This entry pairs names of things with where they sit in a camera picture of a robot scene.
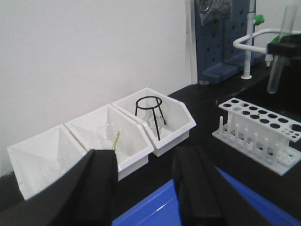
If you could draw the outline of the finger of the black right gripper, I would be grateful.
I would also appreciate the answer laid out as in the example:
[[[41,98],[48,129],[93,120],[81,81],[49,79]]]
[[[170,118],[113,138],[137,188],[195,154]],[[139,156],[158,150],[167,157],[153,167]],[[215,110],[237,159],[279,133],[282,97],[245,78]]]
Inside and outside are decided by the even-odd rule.
[[[267,52],[288,58],[301,57],[301,34],[288,35],[281,38],[279,42],[269,43]]]

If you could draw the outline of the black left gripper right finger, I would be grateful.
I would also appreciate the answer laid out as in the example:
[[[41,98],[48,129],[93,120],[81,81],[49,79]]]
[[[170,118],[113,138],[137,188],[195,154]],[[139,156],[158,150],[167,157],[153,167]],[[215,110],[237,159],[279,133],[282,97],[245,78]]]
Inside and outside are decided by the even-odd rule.
[[[173,181],[183,226],[299,226],[301,222],[216,168],[200,146],[179,146]]]

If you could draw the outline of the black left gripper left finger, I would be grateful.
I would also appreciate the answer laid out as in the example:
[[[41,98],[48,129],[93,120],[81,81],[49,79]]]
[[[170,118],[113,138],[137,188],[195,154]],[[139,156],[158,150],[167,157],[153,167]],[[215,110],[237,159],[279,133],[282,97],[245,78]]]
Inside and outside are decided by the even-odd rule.
[[[2,226],[110,226],[118,183],[113,150],[90,150],[56,182],[0,214]]]

